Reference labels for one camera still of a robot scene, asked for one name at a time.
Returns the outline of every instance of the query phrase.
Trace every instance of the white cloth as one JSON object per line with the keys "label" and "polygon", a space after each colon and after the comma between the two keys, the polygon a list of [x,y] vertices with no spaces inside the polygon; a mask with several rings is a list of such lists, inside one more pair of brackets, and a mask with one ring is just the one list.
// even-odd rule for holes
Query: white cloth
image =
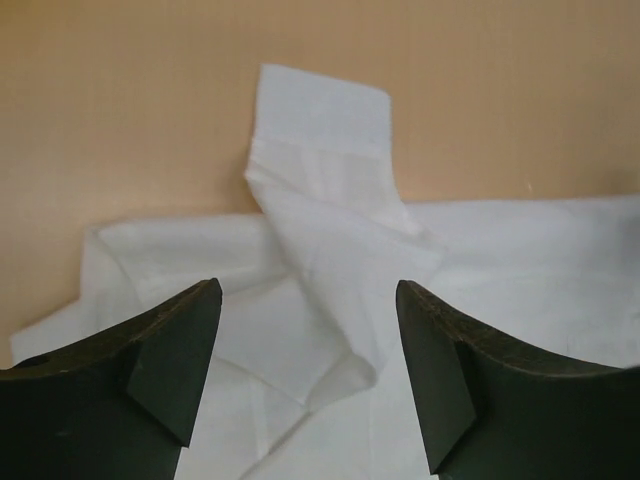
{"label": "white cloth", "polygon": [[79,301],[12,339],[18,362],[219,278],[178,480],[428,478],[400,279],[552,351],[640,363],[640,197],[407,207],[387,95],[278,66],[262,72],[246,176],[265,216],[89,230]]}

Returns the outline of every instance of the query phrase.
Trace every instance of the beige surface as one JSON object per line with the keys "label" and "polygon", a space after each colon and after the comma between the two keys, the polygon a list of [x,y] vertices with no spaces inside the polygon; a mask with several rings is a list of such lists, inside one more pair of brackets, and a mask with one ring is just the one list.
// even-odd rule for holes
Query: beige surface
{"label": "beige surface", "polygon": [[638,25],[636,0],[0,0],[0,330],[74,298],[88,224],[255,208],[261,62],[387,89],[407,200],[634,190]]}

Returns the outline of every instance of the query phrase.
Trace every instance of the wooden table surface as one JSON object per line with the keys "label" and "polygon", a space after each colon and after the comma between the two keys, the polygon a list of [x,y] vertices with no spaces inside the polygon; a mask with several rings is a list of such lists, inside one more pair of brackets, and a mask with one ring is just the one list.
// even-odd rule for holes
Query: wooden table surface
{"label": "wooden table surface", "polygon": [[0,342],[75,298],[85,226],[256,209],[263,62],[388,90],[406,200],[635,191],[638,25],[636,0],[0,0]]}

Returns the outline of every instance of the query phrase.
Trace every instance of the folded cloth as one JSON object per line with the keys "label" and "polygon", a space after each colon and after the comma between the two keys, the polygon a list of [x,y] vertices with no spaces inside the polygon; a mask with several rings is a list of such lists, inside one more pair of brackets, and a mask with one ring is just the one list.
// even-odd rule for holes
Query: folded cloth
{"label": "folded cloth", "polygon": [[264,216],[87,232],[78,302],[14,360],[217,277],[214,358],[178,480],[429,478],[394,299],[400,279],[530,343],[640,362],[640,197],[405,206],[383,92],[266,66],[246,176]]}

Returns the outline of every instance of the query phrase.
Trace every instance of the black plastic part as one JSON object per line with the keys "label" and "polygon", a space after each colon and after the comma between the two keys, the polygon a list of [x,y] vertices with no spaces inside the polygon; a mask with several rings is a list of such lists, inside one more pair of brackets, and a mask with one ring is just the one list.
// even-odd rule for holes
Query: black plastic part
{"label": "black plastic part", "polygon": [[396,293],[429,468],[442,480],[640,478],[640,368],[534,347],[413,282]]}
{"label": "black plastic part", "polygon": [[171,480],[189,445],[222,291],[200,282],[0,371],[0,479]]}

